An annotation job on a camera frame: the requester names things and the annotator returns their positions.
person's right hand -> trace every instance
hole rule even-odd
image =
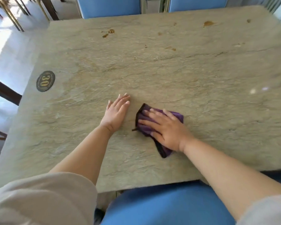
[[[150,111],[145,110],[144,114],[152,118],[157,123],[140,119],[139,123],[147,125],[158,131],[160,134],[158,132],[152,132],[151,136],[153,136],[163,146],[173,151],[184,152],[186,144],[194,139],[193,135],[171,112],[165,109],[163,112],[166,115],[154,109],[150,109]]]

gold number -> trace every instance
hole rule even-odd
[[[48,86],[49,81],[46,80],[46,81],[41,82],[40,84],[41,84],[42,87],[46,87],[46,86]]]
[[[50,75],[46,76],[42,76],[42,80],[50,80]]]

forearm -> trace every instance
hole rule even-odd
[[[238,220],[254,202],[281,194],[281,184],[199,140],[184,153]]]
[[[52,172],[80,174],[97,183],[106,147],[112,133],[104,126],[95,128]]]

beige sleeve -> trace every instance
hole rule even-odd
[[[281,225],[281,195],[267,197],[253,204],[237,225]]]
[[[96,199],[94,184],[77,174],[13,181],[0,189],[0,224],[93,224]]]

stone table surface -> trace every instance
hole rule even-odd
[[[39,92],[45,70],[56,80]],[[98,192],[201,178],[184,155],[162,159],[131,131],[143,102],[182,113],[196,137],[255,169],[281,169],[281,23],[253,6],[51,22],[0,155],[0,187],[49,171],[125,92],[131,107]]]

